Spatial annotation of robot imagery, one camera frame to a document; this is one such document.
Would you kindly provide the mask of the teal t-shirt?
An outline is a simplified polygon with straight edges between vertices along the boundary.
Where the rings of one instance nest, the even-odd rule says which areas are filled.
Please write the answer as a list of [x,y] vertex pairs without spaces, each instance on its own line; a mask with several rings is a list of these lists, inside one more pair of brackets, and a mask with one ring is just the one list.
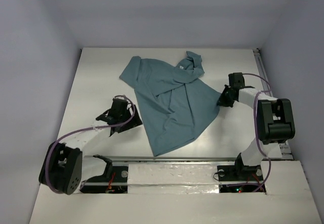
[[188,51],[177,65],[134,56],[120,79],[134,89],[153,155],[195,141],[219,113],[220,92],[200,77],[200,55]]

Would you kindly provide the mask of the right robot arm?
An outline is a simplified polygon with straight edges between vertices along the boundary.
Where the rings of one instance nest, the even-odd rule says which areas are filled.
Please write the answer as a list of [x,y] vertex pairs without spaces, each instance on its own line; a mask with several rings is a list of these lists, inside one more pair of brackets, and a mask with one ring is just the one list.
[[249,106],[253,110],[255,138],[246,150],[238,154],[233,165],[218,166],[217,174],[221,181],[245,181],[256,174],[274,147],[292,139],[296,133],[291,101],[247,86],[244,76],[242,72],[228,75],[229,84],[217,105],[233,107],[235,102],[239,102]]

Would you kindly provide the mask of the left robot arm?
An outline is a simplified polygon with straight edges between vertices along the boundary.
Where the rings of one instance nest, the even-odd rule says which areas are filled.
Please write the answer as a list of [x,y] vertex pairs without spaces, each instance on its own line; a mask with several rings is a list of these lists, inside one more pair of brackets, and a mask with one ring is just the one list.
[[119,171],[103,154],[91,154],[93,148],[107,143],[115,135],[141,126],[136,105],[117,95],[111,107],[96,117],[93,126],[74,130],[50,144],[39,182],[56,194],[91,192],[94,183],[105,182],[106,193],[116,193],[112,183]]

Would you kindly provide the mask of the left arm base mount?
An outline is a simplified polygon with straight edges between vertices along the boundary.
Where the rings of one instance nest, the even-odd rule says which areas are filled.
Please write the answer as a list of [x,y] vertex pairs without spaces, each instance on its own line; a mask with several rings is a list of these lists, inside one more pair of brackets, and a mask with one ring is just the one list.
[[108,175],[88,178],[79,190],[83,194],[127,194],[128,171],[127,165],[111,166]]

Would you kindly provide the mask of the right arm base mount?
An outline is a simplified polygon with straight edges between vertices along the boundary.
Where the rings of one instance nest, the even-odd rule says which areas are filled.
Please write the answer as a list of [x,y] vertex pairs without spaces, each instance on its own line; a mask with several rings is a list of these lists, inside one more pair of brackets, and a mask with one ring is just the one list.
[[251,169],[237,173],[234,165],[219,165],[213,179],[219,184],[220,193],[265,193],[263,182],[263,173],[261,166],[255,166]]

